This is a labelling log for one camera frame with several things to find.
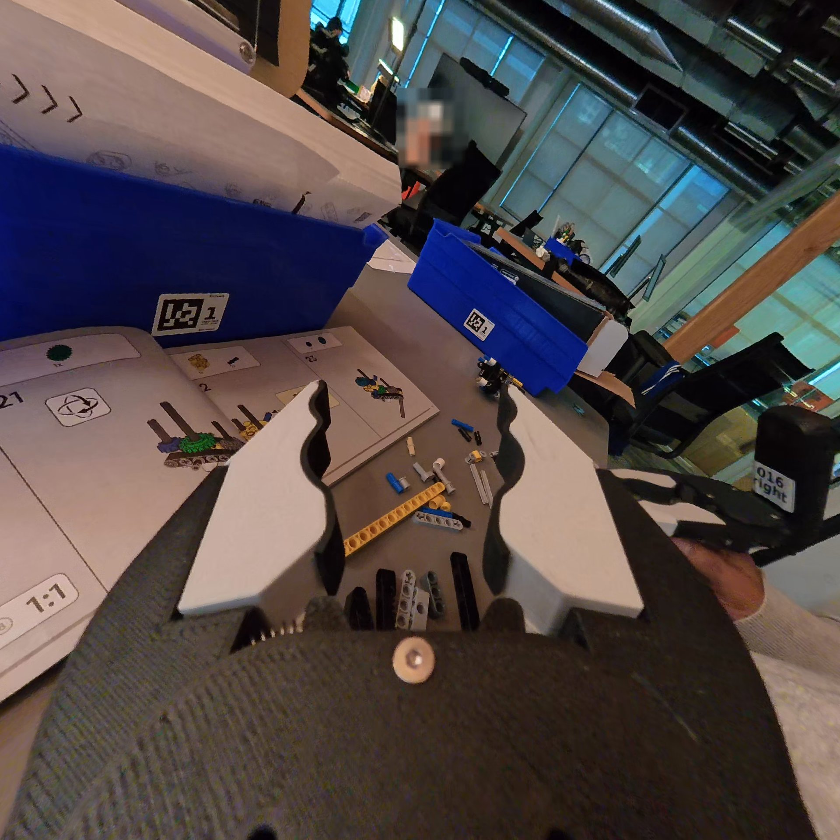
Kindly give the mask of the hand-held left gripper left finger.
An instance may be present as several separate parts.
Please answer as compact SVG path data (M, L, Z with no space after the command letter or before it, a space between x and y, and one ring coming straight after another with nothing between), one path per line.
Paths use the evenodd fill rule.
M178 610L201 616L258 607L298 617L336 595L344 546L329 467L326 382L312 381L231 458Z

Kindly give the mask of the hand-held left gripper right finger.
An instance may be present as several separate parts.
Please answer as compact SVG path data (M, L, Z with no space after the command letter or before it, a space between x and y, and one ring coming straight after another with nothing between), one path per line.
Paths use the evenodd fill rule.
M580 608L630 618L642 596L593 460L518 388L499 393L496 465L482 570L526 629L556 634Z

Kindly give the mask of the person's right forearm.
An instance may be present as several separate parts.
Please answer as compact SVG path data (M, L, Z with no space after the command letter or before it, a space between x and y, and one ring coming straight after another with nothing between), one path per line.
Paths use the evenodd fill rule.
M838 677L838 621L808 612L770 584L759 609L735 626L754 654Z

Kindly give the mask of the long black lego piece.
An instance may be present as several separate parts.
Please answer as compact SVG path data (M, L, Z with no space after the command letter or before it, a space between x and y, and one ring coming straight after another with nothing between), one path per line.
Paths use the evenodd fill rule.
M480 616L467 556L464 553L452 552L450 566L461 629L464 632L474 632L480 626Z

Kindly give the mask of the long yellow lego beam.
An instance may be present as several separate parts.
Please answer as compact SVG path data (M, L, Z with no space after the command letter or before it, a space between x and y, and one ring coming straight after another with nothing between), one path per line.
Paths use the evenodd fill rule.
M392 529L395 525L403 520L413 516L416 511L426 505L429 501L441 496L445 493L445 484L443 482L436 482L428 486L415 496L404 500L395 509L388 511L370 524L363 527L360 531L350 535L343 541L344 557L348 559L351 555L359 552L365 546L371 544L383 533Z

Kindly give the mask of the lego instruction booklet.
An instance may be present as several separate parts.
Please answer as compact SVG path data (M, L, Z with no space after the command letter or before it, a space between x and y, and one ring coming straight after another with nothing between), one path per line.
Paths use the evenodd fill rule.
M168 350L128 327L2 342L2 700L68 656L205 474L315 380L328 486L438 414L352 327Z

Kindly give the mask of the person's right hand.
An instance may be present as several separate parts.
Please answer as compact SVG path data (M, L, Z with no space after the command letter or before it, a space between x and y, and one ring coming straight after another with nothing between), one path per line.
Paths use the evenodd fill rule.
M764 602L764 575L748 553L713 549L677 537L672 543L707 581L723 609L734 621L756 614Z

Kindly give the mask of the black chair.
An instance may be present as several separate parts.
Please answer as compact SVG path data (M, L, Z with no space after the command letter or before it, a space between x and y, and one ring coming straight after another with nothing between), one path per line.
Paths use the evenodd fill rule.
M635 392L634 406L614 409L608 453L621 456L632 446L677 458L719 417L813 372L777 332L694 372L669 363Z

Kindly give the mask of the cardboard box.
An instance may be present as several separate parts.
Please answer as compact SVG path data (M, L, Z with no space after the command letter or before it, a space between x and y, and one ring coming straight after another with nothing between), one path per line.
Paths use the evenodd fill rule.
M622 398L625 403L635 407L635 397L631 387L613 373L606 371L606 366L614 360L627 338L627 328L606 315L588 339L587 351L574 375Z

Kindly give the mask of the wooden beam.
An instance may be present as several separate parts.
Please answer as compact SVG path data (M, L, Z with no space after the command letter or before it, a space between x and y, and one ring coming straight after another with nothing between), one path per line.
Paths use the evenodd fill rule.
M684 363L718 339L839 238L839 194L798 224L771 251L670 336L670 356Z

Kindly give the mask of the blue plastic bin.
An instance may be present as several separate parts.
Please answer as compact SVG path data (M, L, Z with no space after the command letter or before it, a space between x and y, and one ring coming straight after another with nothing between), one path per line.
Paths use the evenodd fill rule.
M345 227L2 147L1 337L131 327L164 347L324 327L375 251Z
M583 360L585 341L480 255L479 247L476 234L434 220L408 289L529 394L561 392Z

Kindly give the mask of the printed paper sheets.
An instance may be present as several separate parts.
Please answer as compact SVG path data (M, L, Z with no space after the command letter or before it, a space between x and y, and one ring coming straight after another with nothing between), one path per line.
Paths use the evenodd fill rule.
M416 260L387 239L379 245L367 265L374 270L411 275L416 266Z

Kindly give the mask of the metal ducts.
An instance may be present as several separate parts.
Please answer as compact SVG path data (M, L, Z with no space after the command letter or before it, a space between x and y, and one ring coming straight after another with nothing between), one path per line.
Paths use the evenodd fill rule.
M838 2L546 2L703 112L760 169L838 146Z

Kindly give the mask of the grey display board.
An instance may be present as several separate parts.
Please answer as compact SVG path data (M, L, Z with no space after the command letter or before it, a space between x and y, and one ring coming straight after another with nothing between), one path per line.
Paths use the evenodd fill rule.
M451 105L456 149L462 151L474 141L488 161L501 169L516 143L525 111L486 87L448 55L438 60L428 88L438 91Z

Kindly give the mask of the white packaging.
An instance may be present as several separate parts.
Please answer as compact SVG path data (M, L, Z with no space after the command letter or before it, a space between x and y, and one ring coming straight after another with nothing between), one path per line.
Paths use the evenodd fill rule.
M118 2L1 2L2 145L365 228L397 165Z

